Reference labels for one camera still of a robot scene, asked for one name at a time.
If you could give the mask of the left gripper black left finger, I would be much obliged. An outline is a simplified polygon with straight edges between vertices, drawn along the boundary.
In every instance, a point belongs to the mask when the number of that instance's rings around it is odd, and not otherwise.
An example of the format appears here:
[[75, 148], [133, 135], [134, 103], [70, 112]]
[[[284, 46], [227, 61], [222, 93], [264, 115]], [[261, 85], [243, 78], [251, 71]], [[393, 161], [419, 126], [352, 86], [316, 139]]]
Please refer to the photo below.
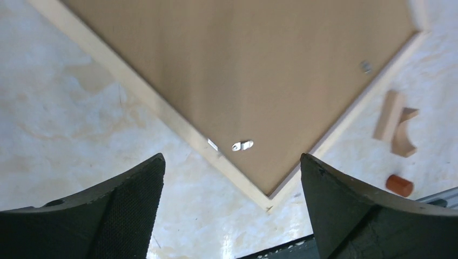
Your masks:
[[1, 212], [1, 258], [145, 258], [164, 186], [158, 153], [42, 207]]

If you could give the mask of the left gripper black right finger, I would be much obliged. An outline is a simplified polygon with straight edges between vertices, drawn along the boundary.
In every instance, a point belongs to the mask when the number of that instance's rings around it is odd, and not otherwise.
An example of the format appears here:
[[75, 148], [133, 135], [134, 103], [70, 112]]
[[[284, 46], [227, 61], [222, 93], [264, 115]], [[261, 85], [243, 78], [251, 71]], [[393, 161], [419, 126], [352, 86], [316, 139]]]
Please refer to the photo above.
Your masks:
[[402, 198], [302, 154], [321, 258], [457, 258], [457, 211]]

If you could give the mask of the wooden picture frame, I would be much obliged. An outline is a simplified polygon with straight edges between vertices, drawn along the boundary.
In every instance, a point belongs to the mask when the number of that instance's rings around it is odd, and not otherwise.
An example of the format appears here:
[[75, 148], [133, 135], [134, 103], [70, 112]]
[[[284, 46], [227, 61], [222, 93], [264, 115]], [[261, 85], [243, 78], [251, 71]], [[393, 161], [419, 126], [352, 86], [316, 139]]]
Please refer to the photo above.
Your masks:
[[[29, 3], [56, 28], [78, 44], [94, 61], [107, 69], [119, 83], [144, 102], [171, 130], [264, 211], [270, 213], [299, 183], [300, 167], [296, 166], [271, 195], [265, 195], [218, 150], [211, 147], [207, 137], [201, 135], [67, 6], [60, 1], [30, 1]], [[404, 63], [430, 35], [432, 30], [426, 1], [408, 1], [407, 4], [416, 33], [313, 146], [310, 153], [315, 157], [324, 156], [371, 100], [387, 88]]]

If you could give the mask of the brown frame backing board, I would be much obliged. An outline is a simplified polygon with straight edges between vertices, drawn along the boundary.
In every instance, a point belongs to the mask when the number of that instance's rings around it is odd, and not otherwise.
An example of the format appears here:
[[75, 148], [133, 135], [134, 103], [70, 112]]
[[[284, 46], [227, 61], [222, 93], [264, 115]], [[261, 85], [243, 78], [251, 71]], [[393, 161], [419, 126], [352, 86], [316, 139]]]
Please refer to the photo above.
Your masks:
[[66, 1], [270, 195], [415, 31], [406, 1]]

